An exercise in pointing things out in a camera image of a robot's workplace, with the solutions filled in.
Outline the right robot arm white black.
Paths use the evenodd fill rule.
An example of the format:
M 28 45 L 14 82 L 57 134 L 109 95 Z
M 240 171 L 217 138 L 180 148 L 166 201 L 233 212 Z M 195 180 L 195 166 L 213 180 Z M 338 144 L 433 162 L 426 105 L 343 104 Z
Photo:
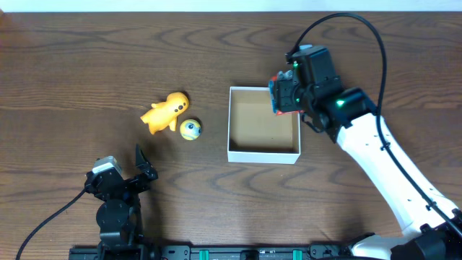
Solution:
M 360 88 L 344 89 L 331 55 L 304 45 L 286 55 L 292 69 L 269 82 L 273 111 L 300 114 L 365 171 L 391 208 L 402 235 L 369 234 L 345 245 L 345 259 L 460 259 L 461 210 L 442 195 L 402 150 Z

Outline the red toy robot car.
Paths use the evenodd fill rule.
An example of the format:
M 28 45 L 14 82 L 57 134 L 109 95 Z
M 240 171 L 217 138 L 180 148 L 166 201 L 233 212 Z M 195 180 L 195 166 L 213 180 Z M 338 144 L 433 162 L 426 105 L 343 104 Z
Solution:
M 292 70 L 279 71 L 268 83 L 273 112 L 280 116 L 288 113 L 299 113 L 300 83 Z

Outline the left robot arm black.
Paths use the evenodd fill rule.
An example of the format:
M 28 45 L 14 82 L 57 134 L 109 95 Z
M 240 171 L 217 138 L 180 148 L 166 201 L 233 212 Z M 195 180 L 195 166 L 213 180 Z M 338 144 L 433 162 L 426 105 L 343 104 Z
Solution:
M 112 250 L 133 248 L 143 239 L 139 194 L 150 190 L 158 174 L 139 145 L 135 149 L 135 166 L 140 174 L 125 179 L 118 161 L 107 156 L 95 162 L 84 183 L 87 193 L 103 201 L 96 220 L 103 245 Z

